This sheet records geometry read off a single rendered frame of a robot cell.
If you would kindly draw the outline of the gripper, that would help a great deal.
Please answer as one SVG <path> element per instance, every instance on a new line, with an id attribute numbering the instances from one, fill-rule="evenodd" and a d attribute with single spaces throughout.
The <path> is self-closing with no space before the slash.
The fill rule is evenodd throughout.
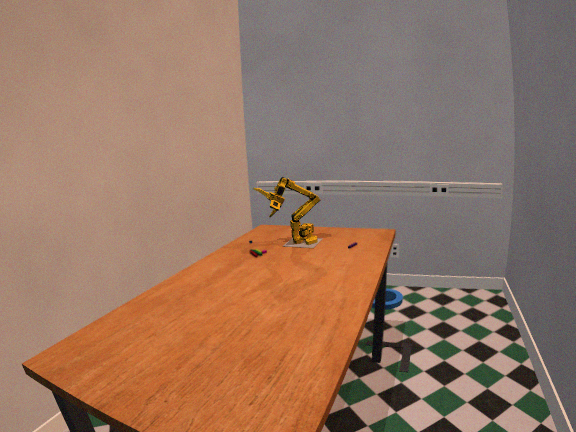
<path id="1" fill-rule="evenodd" d="M 279 196 L 279 195 L 276 195 L 276 194 L 274 194 L 274 193 L 272 193 L 272 192 L 268 193 L 268 192 L 265 192 L 265 191 L 263 191 L 263 190 L 261 190 L 261 189 L 259 189 L 259 188 L 253 188 L 253 189 L 256 190 L 256 191 L 259 191 L 260 193 L 262 193 L 263 195 L 265 195 L 265 197 L 268 198 L 268 200 L 271 201 L 271 203 L 270 203 L 270 208 L 272 208 L 273 211 L 272 211 L 272 213 L 271 213 L 271 215 L 270 215 L 269 217 L 271 217 L 276 211 L 278 211 L 278 210 L 280 209 L 280 207 L 282 206 L 282 204 L 283 204 L 283 202 L 284 202 L 284 200 L 285 200 L 283 197 L 281 197 L 281 196 Z M 277 203 L 277 204 L 276 204 L 276 203 Z"/>

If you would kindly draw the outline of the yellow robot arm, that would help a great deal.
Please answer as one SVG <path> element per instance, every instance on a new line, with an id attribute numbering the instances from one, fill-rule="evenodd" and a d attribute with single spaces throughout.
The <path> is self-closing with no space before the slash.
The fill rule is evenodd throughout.
<path id="1" fill-rule="evenodd" d="M 313 192 L 311 193 L 311 191 L 309 192 L 309 191 L 295 185 L 294 181 L 292 181 L 290 179 L 286 179 L 284 177 L 280 178 L 277 187 L 274 188 L 275 194 L 282 197 L 282 195 L 285 191 L 285 187 L 290 189 L 290 190 L 294 190 L 294 191 L 310 198 L 305 204 L 303 204 L 300 208 L 298 208 L 291 215 L 292 220 L 290 220 L 290 226 L 291 226 L 291 230 L 292 230 L 292 237 L 293 237 L 294 243 L 298 244 L 304 240 L 306 240 L 307 245 L 315 243 L 315 242 L 317 243 L 317 236 L 313 236 L 313 234 L 312 234 L 313 225 L 312 224 L 300 225 L 301 223 L 299 220 L 306 213 L 308 213 L 320 201 L 320 198 L 318 196 L 314 195 Z M 298 236 L 298 230 L 299 230 L 299 236 Z"/>

